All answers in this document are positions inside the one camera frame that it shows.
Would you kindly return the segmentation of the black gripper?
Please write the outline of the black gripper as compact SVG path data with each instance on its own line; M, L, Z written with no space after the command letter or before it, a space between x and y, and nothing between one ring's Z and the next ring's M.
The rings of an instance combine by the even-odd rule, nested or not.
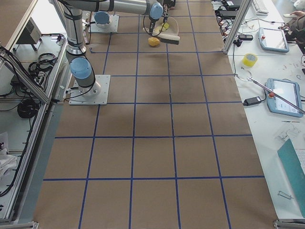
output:
M163 23L166 23L169 17L168 10L172 10L175 8L176 0L163 0L163 6L167 10L163 10Z
M153 34L154 27L155 27L155 20L150 20L149 34Z

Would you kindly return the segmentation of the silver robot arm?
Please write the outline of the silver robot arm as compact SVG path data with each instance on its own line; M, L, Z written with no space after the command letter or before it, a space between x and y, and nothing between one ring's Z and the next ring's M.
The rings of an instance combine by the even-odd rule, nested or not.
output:
M152 35L156 22L163 16L162 0L60 0L63 6L68 45L69 62L85 58L86 48L82 32L82 12L117 11L148 16L151 20L148 33Z
M175 0L105 0L94 13L97 24L111 22L109 11L125 12L146 15L151 23L157 22L161 17L168 18L168 10L175 6Z

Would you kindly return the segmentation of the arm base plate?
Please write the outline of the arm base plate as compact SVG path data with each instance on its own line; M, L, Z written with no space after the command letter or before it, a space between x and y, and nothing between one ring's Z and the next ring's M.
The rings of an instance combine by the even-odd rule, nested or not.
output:
M79 87L74 80L74 87L77 89L71 91L69 105L106 105L108 101L110 75L95 75L95 84L92 88Z
M94 14L89 25L91 33L117 33L119 24L119 15L102 15Z

